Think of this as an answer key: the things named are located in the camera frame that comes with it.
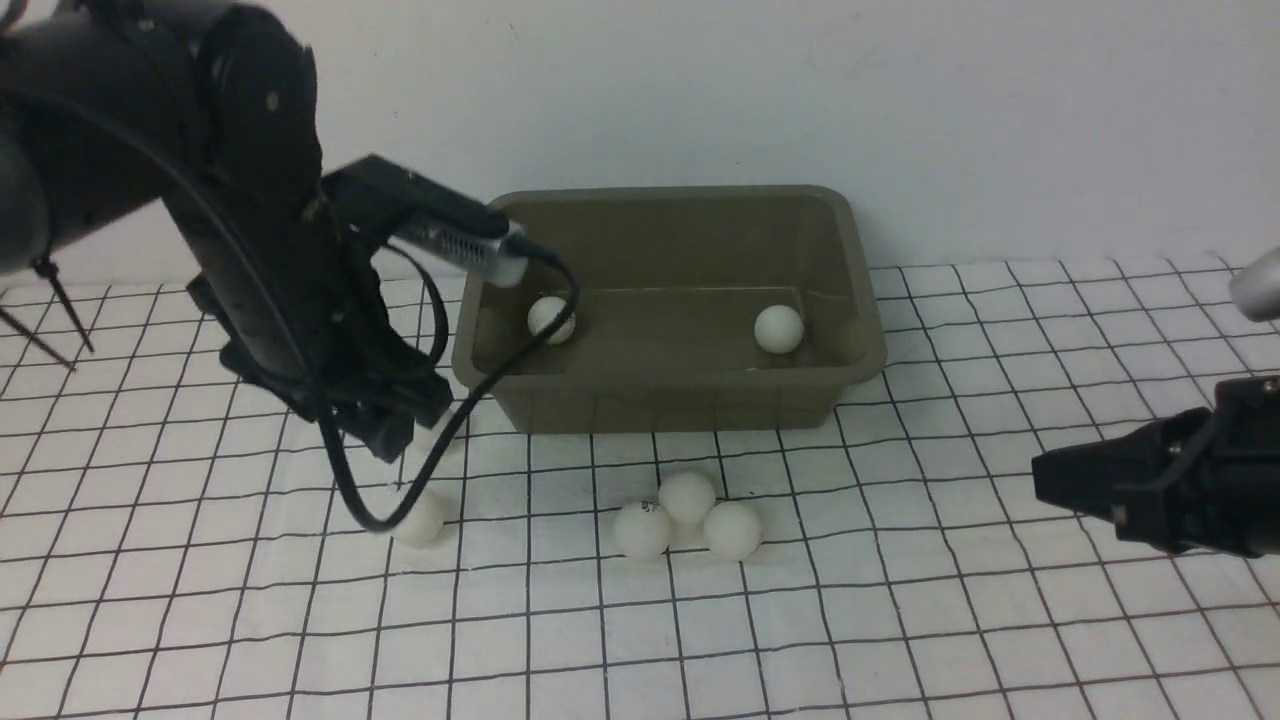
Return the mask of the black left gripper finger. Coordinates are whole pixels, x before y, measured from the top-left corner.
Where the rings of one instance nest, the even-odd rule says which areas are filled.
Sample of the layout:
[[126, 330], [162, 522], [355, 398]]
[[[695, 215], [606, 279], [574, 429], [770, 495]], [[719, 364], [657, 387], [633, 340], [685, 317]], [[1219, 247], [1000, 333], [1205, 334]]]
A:
[[411, 448], [413, 428], [417, 421], [431, 425], [438, 416], [415, 416], [393, 410], [357, 410], [355, 414], [355, 436], [358, 437], [370, 454], [390, 462]]

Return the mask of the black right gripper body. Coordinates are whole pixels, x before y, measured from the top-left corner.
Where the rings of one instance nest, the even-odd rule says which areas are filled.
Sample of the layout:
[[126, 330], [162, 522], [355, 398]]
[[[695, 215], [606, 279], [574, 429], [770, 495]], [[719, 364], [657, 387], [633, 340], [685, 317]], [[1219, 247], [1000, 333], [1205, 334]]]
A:
[[1212, 407], [1117, 439], [1123, 465], [1110, 491], [1115, 536], [1166, 553], [1277, 553], [1277, 377], [1256, 377], [1220, 382]]

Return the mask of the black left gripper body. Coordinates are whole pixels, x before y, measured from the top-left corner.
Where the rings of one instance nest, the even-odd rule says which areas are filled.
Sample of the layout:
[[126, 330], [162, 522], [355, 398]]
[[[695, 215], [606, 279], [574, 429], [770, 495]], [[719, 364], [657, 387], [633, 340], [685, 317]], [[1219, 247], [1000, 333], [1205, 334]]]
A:
[[390, 325], [379, 249], [344, 227], [323, 193], [270, 208], [234, 190], [166, 210], [195, 255], [197, 306], [228, 333], [225, 366], [307, 421], [355, 430], [357, 410], [438, 416], [453, 400], [436, 361]]

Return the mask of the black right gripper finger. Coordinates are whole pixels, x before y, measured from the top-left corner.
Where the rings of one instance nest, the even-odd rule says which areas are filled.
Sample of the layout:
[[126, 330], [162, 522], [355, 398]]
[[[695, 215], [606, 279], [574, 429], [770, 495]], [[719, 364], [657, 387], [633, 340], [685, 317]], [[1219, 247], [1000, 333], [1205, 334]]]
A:
[[1114, 483], [1034, 483], [1036, 498], [1042, 503], [1107, 523], [1129, 523], [1121, 488]]
[[1155, 479], [1184, 445], [1204, 428], [1210, 413], [1179, 413], [1108, 439], [1064, 446], [1030, 464], [1037, 493], [1085, 493]]

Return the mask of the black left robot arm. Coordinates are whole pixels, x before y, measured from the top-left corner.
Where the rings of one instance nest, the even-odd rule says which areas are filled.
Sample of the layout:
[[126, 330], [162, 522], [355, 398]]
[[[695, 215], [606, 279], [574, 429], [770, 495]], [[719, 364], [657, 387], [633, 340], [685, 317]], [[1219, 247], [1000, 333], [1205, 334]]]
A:
[[242, 1], [61, 1], [18, 27], [24, 8], [3, 8], [3, 273], [55, 281], [55, 252], [160, 201], [223, 366], [401, 456], [453, 398], [372, 268], [419, 178], [376, 156], [323, 170], [312, 50]]

